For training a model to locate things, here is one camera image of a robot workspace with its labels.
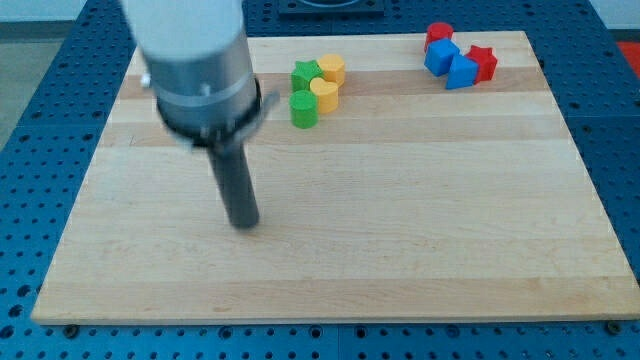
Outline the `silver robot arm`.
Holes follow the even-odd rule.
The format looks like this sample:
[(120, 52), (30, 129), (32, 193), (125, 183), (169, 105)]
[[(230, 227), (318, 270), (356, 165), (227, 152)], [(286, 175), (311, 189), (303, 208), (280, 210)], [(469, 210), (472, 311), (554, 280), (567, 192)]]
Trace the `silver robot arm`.
[(196, 146), (240, 148), (277, 102), (253, 71), (241, 0), (122, 0), (165, 126)]

